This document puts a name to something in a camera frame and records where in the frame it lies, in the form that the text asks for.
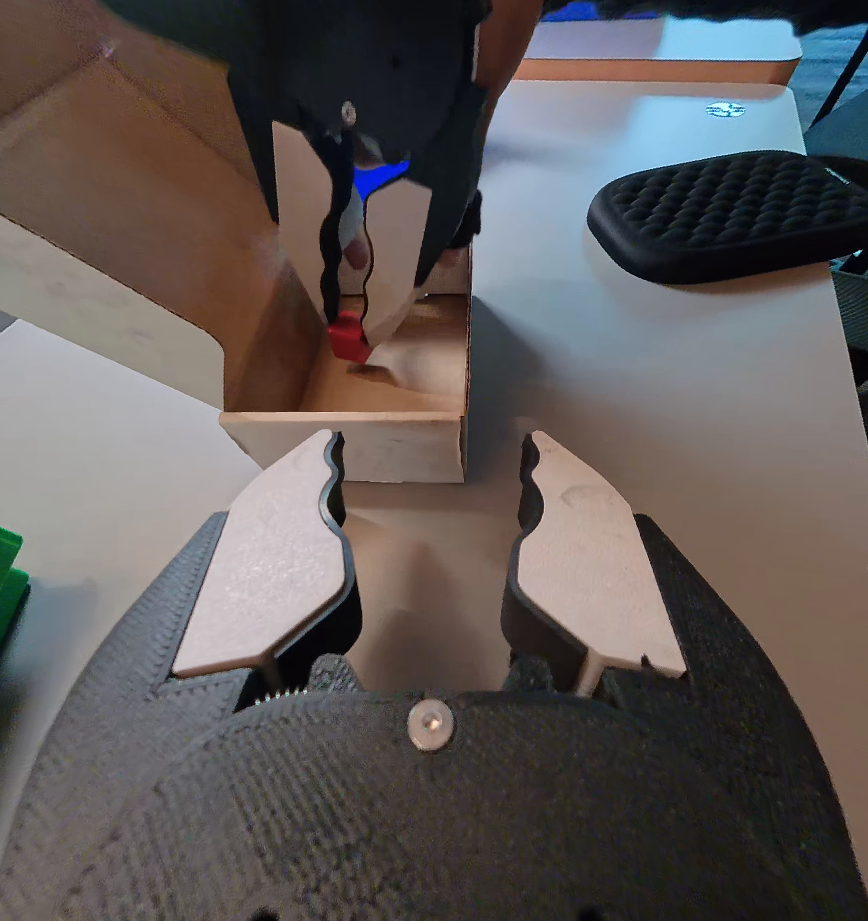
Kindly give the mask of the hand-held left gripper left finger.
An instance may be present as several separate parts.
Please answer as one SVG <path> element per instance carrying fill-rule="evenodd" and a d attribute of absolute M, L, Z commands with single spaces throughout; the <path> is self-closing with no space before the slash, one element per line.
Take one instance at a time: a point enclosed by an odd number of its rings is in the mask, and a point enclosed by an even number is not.
<path fill-rule="evenodd" d="M 233 501 L 171 666 L 176 678 L 255 671 L 269 692 L 305 689 L 343 655 L 363 616 L 344 533 L 345 440 L 320 430 Z"/>

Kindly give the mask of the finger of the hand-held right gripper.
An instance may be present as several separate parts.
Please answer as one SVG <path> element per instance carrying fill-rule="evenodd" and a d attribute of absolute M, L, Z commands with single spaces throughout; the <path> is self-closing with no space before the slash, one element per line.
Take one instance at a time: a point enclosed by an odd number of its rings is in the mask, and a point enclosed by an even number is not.
<path fill-rule="evenodd" d="M 340 218 L 333 215 L 333 179 L 302 132 L 272 123 L 279 236 L 288 262 L 323 324 L 341 305 L 345 260 Z"/>
<path fill-rule="evenodd" d="M 371 193 L 365 227 L 371 268 L 365 283 L 365 338 L 379 346 L 392 338 L 416 300 L 416 271 L 428 222 L 430 190 L 397 178 Z"/>

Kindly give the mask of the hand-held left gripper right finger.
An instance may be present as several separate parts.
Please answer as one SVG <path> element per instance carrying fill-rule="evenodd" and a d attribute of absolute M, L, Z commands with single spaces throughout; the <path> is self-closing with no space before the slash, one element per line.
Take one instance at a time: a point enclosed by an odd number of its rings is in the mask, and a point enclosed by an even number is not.
<path fill-rule="evenodd" d="M 578 697 L 609 669 L 681 679 L 684 656 L 626 500 L 543 431 L 523 438 L 520 484 L 500 614 L 513 656 L 542 660 L 555 690 Z"/>

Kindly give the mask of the red cube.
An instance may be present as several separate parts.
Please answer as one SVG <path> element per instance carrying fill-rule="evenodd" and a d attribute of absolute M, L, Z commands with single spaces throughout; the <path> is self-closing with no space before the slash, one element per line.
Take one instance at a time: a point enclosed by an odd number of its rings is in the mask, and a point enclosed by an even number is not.
<path fill-rule="evenodd" d="M 340 360 L 365 365 L 373 351 L 366 337 L 363 317 L 357 311 L 340 308 L 336 318 L 327 326 L 333 355 Z"/>

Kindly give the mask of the white cardboard box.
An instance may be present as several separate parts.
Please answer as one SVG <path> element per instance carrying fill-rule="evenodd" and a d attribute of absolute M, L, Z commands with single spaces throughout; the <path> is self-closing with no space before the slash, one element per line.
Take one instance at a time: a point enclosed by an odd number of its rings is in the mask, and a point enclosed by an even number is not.
<path fill-rule="evenodd" d="M 466 249 L 340 360 L 225 69 L 98 2 L 0 2 L 0 309 L 216 408 L 259 466 L 330 428 L 351 481 L 462 483 L 471 281 Z"/>

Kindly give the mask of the person's right forearm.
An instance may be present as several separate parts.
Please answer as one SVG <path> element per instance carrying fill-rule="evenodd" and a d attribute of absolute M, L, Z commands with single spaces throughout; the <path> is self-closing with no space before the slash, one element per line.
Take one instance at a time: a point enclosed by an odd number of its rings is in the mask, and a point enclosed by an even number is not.
<path fill-rule="evenodd" d="M 543 17 L 542 1 L 491 1 L 490 13 L 478 32 L 474 83 L 486 91 L 486 109 L 493 115 Z"/>

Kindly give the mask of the person's right hand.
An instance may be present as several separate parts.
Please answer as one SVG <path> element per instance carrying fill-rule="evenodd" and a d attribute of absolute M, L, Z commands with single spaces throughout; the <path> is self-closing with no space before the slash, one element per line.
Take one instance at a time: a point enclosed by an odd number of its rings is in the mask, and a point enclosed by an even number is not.
<path fill-rule="evenodd" d="M 450 267 L 460 257 L 465 247 L 481 232 L 481 208 L 483 196 L 475 192 L 463 215 L 463 221 L 453 236 L 451 246 L 440 255 L 439 265 Z M 356 186 L 352 186 L 350 200 L 339 221 L 339 242 L 344 258 L 355 270 L 363 270 L 369 264 L 369 243 L 364 231 L 363 200 Z"/>

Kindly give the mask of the table with black leg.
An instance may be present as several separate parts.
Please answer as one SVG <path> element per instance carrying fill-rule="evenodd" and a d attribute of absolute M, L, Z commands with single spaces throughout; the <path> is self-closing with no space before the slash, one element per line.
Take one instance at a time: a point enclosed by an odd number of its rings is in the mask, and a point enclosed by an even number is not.
<path fill-rule="evenodd" d="M 856 49 L 847 61 L 841 74 L 837 77 L 831 91 L 815 114 L 809 128 L 822 121 L 836 106 L 844 91 L 853 79 L 856 71 L 868 55 L 868 26 Z"/>

